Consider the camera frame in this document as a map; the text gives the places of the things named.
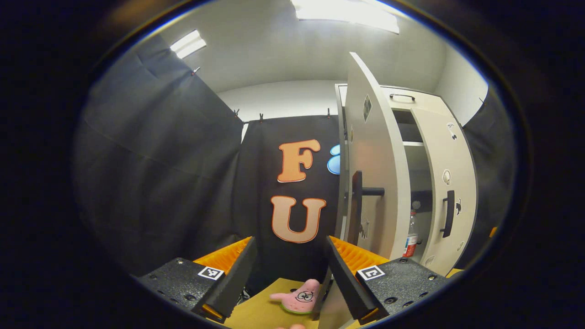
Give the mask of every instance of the pink plush toy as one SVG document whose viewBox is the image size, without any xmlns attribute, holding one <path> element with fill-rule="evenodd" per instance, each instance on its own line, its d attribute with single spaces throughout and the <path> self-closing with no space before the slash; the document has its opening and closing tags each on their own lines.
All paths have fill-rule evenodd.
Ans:
<svg viewBox="0 0 585 329">
<path fill-rule="evenodd" d="M 271 294 L 270 299 L 281 300 L 280 306 L 291 313 L 308 314 L 313 310 L 319 292 L 319 281 L 308 279 L 299 289 L 291 293 Z"/>
</svg>

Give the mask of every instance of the bottle label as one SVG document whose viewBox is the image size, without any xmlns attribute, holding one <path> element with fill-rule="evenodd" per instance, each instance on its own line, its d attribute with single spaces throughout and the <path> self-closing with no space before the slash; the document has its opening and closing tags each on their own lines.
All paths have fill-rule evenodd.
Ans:
<svg viewBox="0 0 585 329">
<path fill-rule="evenodd" d="M 404 252 L 402 257 L 412 257 L 414 255 L 414 249 L 417 247 L 418 234 L 411 235 L 406 238 L 406 244 L 404 245 Z"/>
</svg>

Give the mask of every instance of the fluorescent light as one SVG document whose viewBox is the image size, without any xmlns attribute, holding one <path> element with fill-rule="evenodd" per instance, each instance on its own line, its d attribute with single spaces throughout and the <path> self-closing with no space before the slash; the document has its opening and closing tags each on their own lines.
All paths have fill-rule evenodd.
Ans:
<svg viewBox="0 0 585 329">
<path fill-rule="evenodd" d="M 291 0 L 299 20 L 326 19 L 372 26 L 398 34 L 396 16 L 360 0 Z"/>
<path fill-rule="evenodd" d="M 177 42 L 171 45 L 171 50 L 177 53 L 181 59 L 187 57 L 189 54 L 206 46 L 205 40 L 199 35 L 199 31 L 195 30 L 186 36 L 180 38 Z"/>
</svg>

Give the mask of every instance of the black fabric backdrop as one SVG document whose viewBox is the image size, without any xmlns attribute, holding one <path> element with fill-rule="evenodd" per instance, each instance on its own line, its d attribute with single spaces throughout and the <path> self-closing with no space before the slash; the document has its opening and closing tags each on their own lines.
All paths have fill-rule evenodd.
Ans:
<svg viewBox="0 0 585 329">
<path fill-rule="evenodd" d="M 159 37 L 93 86 L 75 145 L 79 203 L 131 274 L 239 239 L 229 208 L 242 126 Z"/>
<path fill-rule="evenodd" d="M 492 89 L 463 127 L 475 163 L 479 197 L 472 235 L 455 268 L 466 268 L 481 254 L 492 228 L 501 224 L 508 211 L 517 163 L 510 127 L 506 110 Z"/>
<path fill-rule="evenodd" d="M 316 139 L 319 152 L 311 151 L 313 164 L 303 181 L 279 183 L 283 154 L 278 148 L 283 143 Z M 242 142 L 238 169 L 234 182 L 233 219 L 242 236 L 257 238 L 259 254 L 253 273 L 246 285 L 254 295 L 283 277 L 291 280 L 322 280 L 327 269 L 324 243 L 327 235 L 335 233 L 339 176 L 327 169 L 333 157 L 329 151 L 339 144 L 338 117 L 332 115 L 297 116 L 265 119 L 250 122 Z M 273 196 L 288 196 L 297 203 L 291 209 L 290 228 L 305 228 L 307 209 L 302 205 L 306 198 L 321 198 L 327 202 L 321 210 L 319 231 L 315 239 L 297 244 L 277 237 L 272 231 Z"/>
</svg>

